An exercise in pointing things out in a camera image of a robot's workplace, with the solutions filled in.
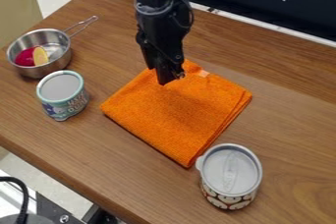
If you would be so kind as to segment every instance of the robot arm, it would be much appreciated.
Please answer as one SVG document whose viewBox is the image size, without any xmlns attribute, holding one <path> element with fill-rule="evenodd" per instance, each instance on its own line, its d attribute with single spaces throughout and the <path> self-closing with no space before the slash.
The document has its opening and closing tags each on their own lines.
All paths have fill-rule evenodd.
<svg viewBox="0 0 336 224">
<path fill-rule="evenodd" d="M 148 69 L 165 85 L 185 76 L 183 38 L 194 22 L 189 0 L 136 0 L 137 43 Z"/>
</svg>

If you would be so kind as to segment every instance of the table surface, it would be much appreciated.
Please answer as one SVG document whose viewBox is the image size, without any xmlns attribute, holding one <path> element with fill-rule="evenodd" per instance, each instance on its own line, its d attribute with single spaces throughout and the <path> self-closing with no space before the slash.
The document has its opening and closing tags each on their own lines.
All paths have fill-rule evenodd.
<svg viewBox="0 0 336 224">
<path fill-rule="evenodd" d="M 335 223 L 336 49 L 202 11 L 186 57 L 248 88 L 252 103 L 214 144 L 250 148 L 263 181 L 247 208 L 209 204 L 186 170 L 102 115 L 99 104 L 143 68 L 134 0 L 73 0 L 34 28 L 99 20 L 72 38 L 69 69 L 91 102 L 55 122 L 0 51 L 0 144 L 128 223 Z"/>
</svg>

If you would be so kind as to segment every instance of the metal lid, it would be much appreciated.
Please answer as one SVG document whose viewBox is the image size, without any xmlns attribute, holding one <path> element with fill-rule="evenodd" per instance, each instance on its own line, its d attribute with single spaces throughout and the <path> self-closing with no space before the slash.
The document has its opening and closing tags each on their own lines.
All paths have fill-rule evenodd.
<svg viewBox="0 0 336 224">
<path fill-rule="evenodd" d="M 76 96 L 83 88 L 84 80 L 73 71 L 57 71 L 49 74 L 37 85 L 37 95 L 45 102 L 63 102 Z"/>
<path fill-rule="evenodd" d="M 262 178 L 258 158 L 247 148 L 224 143 L 211 148 L 196 163 L 204 182 L 225 196 L 243 196 L 254 191 Z"/>
</svg>

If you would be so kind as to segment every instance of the tin can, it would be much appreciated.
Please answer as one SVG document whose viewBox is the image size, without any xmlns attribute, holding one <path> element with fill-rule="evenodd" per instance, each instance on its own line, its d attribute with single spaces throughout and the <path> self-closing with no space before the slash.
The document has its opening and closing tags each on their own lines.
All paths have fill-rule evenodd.
<svg viewBox="0 0 336 224">
<path fill-rule="evenodd" d="M 43 78 L 36 93 L 44 112 L 56 121 L 80 113 L 88 104 L 83 77 L 74 71 L 57 71 Z"/>
<path fill-rule="evenodd" d="M 237 210 L 255 198 L 262 179 L 259 159 L 249 149 L 223 143 L 209 149 L 196 161 L 200 188 L 216 207 Z"/>
</svg>

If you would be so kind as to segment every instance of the cloth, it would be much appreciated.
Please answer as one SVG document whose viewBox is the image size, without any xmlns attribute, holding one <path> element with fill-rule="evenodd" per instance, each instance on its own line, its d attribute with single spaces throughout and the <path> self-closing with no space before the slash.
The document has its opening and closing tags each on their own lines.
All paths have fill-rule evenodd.
<svg viewBox="0 0 336 224">
<path fill-rule="evenodd" d="M 252 99 L 244 88 L 186 61 L 186 77 L 165 86 L 144 70 L 101 104 L 120 126 L 191 167 Z"/>
</svg>

